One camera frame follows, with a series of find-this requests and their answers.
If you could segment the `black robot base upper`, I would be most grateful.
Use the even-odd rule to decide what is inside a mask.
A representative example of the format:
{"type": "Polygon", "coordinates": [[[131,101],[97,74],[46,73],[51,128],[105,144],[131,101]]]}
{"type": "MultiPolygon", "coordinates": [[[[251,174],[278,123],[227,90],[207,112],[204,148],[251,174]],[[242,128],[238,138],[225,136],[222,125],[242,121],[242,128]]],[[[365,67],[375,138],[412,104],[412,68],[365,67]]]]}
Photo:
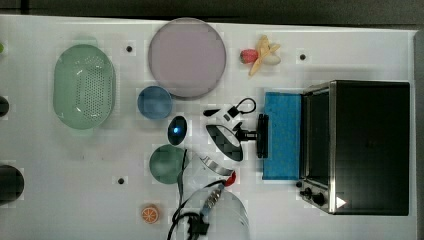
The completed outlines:
{"type": "Polygon", "coordinates": [[[8,100],[5,97],[0,96],[0,117],[4,117],[8,113],[9,109],[10,105],[8,100]]]}

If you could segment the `black robot base lower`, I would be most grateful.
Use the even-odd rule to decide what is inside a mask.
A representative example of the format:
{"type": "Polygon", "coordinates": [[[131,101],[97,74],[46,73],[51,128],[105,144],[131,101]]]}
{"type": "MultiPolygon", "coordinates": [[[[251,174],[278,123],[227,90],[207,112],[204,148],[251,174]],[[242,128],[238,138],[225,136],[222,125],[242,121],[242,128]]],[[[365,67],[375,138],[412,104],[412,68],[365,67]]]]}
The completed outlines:
{"type": "Polygon", "coordinates": [[[24,191],[23,174],[10,165],[0,166],[0,204],[8,204],[17,200],[24,191]]]}

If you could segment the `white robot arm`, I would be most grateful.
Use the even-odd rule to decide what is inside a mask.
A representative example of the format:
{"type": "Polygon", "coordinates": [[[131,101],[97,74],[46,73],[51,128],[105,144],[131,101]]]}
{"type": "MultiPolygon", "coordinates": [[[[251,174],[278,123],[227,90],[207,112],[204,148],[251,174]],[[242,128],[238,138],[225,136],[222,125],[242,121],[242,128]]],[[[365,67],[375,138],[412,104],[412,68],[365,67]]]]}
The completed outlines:
{"type": "Polygon", "coordinates": [[[232,125],[179,114],[168,136],[183,153],[176,170],[179,203],[166,240],[251,240],[246,207],[230,189],[244,160],[232,125]]]}

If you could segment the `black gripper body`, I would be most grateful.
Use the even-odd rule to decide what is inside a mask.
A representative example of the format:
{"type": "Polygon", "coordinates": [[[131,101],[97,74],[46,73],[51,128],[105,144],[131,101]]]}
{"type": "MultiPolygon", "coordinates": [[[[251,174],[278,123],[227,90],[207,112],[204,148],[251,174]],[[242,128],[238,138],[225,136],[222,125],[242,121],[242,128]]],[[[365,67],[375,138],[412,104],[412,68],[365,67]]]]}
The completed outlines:
{"type": "Polygon", "coordinates": [[[241,128],[241,126],[242,126],[242,123],[239,122],[233,128],[233,131],[235,132],[235,137],[237,140],[239,140],[240,142],[243,142],[243,141],[255,141],[257,139],[258,134],[256,131],[244,130],[241,128]]]}

